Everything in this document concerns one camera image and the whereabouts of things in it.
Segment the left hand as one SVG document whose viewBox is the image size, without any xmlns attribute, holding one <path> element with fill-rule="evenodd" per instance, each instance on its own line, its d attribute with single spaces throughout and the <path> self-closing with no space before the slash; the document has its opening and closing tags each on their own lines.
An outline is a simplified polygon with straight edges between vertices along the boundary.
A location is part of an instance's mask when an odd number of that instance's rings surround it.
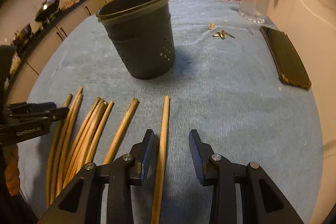
<svg viewBox="0 0 336 224">
<path fill-rule="evenodd" d="M 15 196 L 20 190 L 20 178 L 18 169 L 18 146 L 12 144 L 3 147 L 3 155 L 5 159 L 5 180 L 11 196 Z"/>
</svg>

